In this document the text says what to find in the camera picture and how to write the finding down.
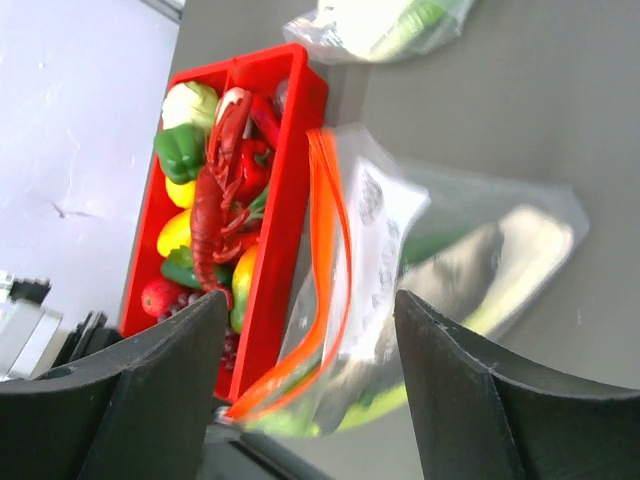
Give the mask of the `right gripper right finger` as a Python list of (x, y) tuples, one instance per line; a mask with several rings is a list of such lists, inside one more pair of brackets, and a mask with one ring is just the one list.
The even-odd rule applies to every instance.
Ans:
[(425, 478), (638, 478), (638, 391), (524, 358), (405, 290), (394, 318)]

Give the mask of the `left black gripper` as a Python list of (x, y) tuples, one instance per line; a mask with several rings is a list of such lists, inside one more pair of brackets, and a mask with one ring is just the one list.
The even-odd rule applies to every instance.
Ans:
[(212, 411), (203, 442), (200, 479), (329, 479), (263, 434), (243, 432), (226, 418), (227, 407)]

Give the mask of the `fake grey fish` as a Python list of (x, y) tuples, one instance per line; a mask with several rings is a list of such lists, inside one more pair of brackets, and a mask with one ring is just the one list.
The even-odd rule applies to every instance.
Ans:
[[(451, 320), (466, 319), (480, 305), (500, 263), (504, 234), (484, 224), (452, 246), (405, 273), (399, 282)], [(386, 314), (371, 360), (348, 360), (336, 378), (349, 386), (376, 381), (397, 383), (402, 376), (395, 321)]]

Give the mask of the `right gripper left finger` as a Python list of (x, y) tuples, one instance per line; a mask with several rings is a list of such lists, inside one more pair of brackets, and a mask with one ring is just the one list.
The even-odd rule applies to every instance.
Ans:
[(210, 292), (36, 380), (2, 383), (2, 478), (195, 478), (226, 313)]

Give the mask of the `clear orange zip bag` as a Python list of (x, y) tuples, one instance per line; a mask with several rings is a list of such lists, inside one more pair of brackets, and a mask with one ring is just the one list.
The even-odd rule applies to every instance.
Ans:
[(308, 142), (310, 271), (276, 365), (226, 414), (275, 436), (346, 431), (406, 403), (400, 291), (497, 339), (590, 226), (568, 186), (400, 163), (359, 125)]

